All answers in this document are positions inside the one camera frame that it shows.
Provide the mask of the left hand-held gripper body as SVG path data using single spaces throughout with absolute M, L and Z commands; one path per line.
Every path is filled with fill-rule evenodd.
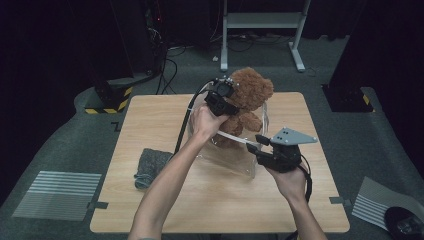
M 238 86 L 230 77 L 216 78 L 206 84 L 207 95 L 204 101 L 215 116 L 236 115 L 239 108 L 227 101 Z

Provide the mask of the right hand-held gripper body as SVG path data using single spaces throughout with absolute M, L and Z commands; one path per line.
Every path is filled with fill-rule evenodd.
M 306 135 L 288 127 L 283 127 L 269 139 L 270 144 L 268 146 L 272 147 L 272 152 L 262 151 L 262 155 L 256 156 L 257 162 L 280 173 L 293 171 L 301 164 L 300 144 L 310 144 L 318 141 L 317 137 Z

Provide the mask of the clear plastic bag white trim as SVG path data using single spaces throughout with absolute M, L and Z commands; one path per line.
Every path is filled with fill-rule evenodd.
M 257 161 L 248 152 L 246 144 L 252 144 L 259 149 L 262 148 L 262 145 L 256 142 L 255 135 L 268 132 L 267 101 L 255 111 L 255 114 L 263 120 L 263 128 L 259 133 L 244 130 L 240 136 L 235 137 L 219 130 L 202 148 L 198 154 L 198 159 L 224 167 L 233 173 L 254 178 Z

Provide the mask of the brown teddy bear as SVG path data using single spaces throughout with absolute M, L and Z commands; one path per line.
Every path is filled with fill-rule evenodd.
M 238 86 L 227 101 L 239 108 L 236 115 L 220 126 L 221 132 L 238 137 L 244 130 L 259 133 L 263 128 L 263 120 L 255 114 L 274 93 L 270 79 L 264 78 L 253 68 L 246 67 L 236 70 L 229 76 Z

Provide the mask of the grey fluffy doll garment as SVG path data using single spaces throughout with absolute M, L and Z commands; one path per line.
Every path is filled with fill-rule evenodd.
M 170 152 L 145 148 L 140 156 L 137 172 L 134 174 L 135 187 L 149 188 L 172 156 Z

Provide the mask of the person's right hand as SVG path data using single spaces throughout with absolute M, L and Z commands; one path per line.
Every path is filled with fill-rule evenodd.
M 280 173 L 267 168 L 267 171 L 274 178 L 279 192 L 289 202 L 305 201 L 306 178 L 301 169 L 296 168 L 293 171 Z

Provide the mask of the person's left hand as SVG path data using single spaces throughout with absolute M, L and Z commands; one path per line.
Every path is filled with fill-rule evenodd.
M 228 118 L 228 115 L 215 116 L 206 103 L 200 104 L 191 114 L 193 137 L 198 141 L 208 141 Z

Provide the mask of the black base yellow-black stripes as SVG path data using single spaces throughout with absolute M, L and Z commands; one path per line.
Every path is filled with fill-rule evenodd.
M 323 84 L 322 90 L 333 112 L 373 112 L 370 99 L 360 88 L 334 87 Z
M 105 80 L 93 80 L 93 93 L 89 96 L 84 110 L 88 114 L 116 114 L 124 110 L 133 87 L 110 85 Z

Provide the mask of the white metal stand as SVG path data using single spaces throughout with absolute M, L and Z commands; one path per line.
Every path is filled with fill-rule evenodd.
M 229 29 L 295 29 L 294 40 L 288 43 L 295 66 L 299 72 L 305 72 L 306 67 L 300 56 L 298 46 L 307 19 L 311 0 L 304 0 L 301 12 L 287 13 L 232 13 L 228 12 L 228 0 L 223 0 L 222 10 L 222 45 L 220 55 L 220 70 L 228 70 Z

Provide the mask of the striped grey sheet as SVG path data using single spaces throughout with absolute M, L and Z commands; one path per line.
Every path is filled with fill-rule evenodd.
M 365 177 L 353 205 L 352 215 L 386 230 L 384 216 L 391 207 L 406 209 L 424 222 L 424 205 Z
M 101 174 L 40 171 L 13 217 L 82 221 Z

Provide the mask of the black round object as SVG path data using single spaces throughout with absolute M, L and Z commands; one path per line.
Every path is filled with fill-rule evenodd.
M 424 240 L 424 222 L 405 208 L 388 208 L 384 221 L 393 240 Z

